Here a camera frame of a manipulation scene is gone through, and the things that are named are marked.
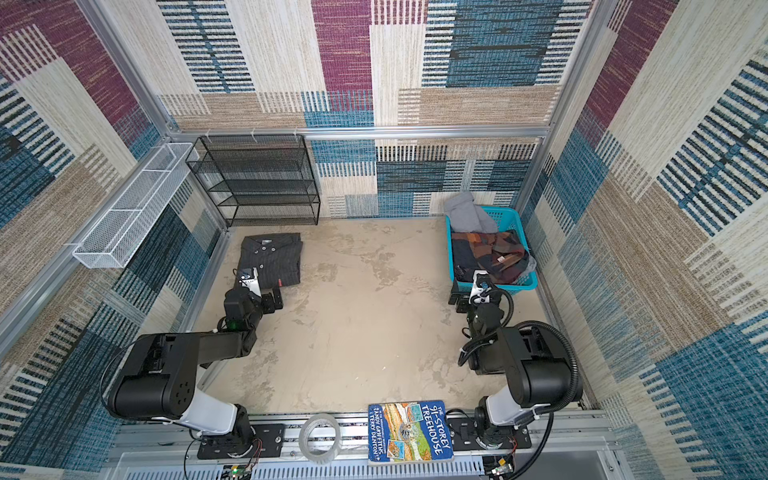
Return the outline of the dark grey pinstripe shirt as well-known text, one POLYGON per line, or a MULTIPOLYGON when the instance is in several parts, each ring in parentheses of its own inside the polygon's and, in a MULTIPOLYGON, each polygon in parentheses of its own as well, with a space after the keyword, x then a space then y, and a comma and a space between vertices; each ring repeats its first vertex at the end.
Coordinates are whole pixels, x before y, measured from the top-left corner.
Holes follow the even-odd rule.
POLYGON ((303 242, 299 233, 268 233, 246 236, 240 245, 238 271, 257 271, 265 289, 300 283, 303 242))

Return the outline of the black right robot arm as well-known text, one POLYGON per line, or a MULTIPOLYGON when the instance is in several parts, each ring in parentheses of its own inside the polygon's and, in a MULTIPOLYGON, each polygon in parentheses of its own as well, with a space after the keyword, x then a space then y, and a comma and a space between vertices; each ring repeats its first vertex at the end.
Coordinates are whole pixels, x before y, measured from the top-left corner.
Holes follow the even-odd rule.
POLYGON ((485 449, 528 447, 528 425, 581 399, 572 345, 546 322, 514 323, 513 296, 494 284, 482 282, 466 290, 454 282, 448 303, 466 316, 466 343, 457 363, 477 375, 501 375, 506 381, 475 407, 475 442, 485 449))

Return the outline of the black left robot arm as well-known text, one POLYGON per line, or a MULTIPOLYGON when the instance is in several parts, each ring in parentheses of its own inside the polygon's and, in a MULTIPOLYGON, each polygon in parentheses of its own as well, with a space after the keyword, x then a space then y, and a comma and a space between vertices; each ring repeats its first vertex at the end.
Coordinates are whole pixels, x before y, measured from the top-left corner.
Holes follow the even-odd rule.
POLYGON ((116 417, 176 423, 200 433, 201 441, 226 455, 252 448, 256 434, 245 407, 220 401, 197 387, 200 368, 250 355, 261 319, 283 308, 275 287, 260 295, 247 287, 226 292, 225 316, 208 332, 139 336, 105 399, 116 417))

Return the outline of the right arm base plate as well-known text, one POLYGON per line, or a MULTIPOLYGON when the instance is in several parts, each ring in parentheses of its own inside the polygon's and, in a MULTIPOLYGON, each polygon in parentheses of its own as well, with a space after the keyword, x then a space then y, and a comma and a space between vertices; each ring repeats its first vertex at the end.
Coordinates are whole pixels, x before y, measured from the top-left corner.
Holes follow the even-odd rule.
POLYGON ((529 449, 532 441, 527 430, 510 426, 478 423, 467 415, 446 418, 453 449, 459 451, 529 449))

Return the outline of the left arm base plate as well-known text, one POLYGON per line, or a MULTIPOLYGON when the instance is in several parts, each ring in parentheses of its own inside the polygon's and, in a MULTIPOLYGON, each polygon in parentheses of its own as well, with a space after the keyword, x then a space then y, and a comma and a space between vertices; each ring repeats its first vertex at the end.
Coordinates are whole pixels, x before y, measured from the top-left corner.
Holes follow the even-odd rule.
POLYGON ((196 457, 199 460, 277 458, 281 455, 285 425, 252 424, 240 438, 234 434, 203 436, 196 457))

